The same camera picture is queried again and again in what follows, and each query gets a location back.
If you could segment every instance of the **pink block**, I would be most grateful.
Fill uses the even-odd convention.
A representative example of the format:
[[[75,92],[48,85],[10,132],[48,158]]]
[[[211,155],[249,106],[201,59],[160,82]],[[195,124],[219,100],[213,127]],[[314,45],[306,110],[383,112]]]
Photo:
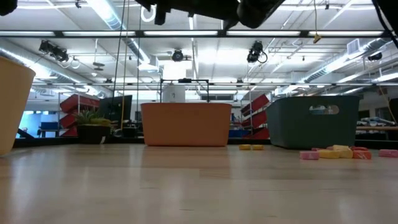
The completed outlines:
[[[379,157],[398,158],[398,150],[380,149]]]
[[[315,151],[301,151],[300,159],[304,160],[319,160],[319,152]]]

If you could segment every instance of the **security camera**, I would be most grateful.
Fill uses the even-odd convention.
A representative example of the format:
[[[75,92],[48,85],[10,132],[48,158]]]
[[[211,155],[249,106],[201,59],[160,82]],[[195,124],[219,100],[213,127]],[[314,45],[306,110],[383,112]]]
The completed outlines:
[[[183,59],[184,59],[184,54],[182,53],[182,51],[179,49],[175,49],[172,55],[172,60],[174,62],[181,62]]]

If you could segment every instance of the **storage bin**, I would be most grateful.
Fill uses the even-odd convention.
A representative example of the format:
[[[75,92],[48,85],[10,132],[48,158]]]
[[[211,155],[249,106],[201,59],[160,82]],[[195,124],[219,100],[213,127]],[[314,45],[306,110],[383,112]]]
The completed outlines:
[[[226,103],[143,103],[148,146],[225,146],[232,106]]]
[[[271,143],[288,149],[353,146],[358,107],[357,96],[279,99],[266,109]]]
[[[0,57],[0,68],[2,96],[0,156],[2,156],[10,152],[14,144],[35,72],[4,57]]]

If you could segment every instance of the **plant pot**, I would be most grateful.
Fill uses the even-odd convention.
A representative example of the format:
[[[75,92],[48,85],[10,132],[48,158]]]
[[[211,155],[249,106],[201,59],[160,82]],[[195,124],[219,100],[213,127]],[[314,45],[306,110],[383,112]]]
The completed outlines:
[[[0,156],[11,151],[18,132],[35,72],[18,63],[0,57]]]
[[[102,144],[111,135],[111,127],[100,125],[79,125],[77,135],[80,144]]]

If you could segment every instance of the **desk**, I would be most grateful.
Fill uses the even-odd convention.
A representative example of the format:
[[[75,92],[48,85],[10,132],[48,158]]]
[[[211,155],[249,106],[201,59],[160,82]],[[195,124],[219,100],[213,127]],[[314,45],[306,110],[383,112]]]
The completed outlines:
[[[41,133],[42,133],[42,138],[45,138],[45,133],[47,132],[55,132],[55,137],[59,137],[60,136],[60,131],[63,131],[62,129],[58,130],[58,129],[40,129]]]
[[[356,127],[357,131],[398,131],[398,127],[367,127],[367,126],[358,126]]]

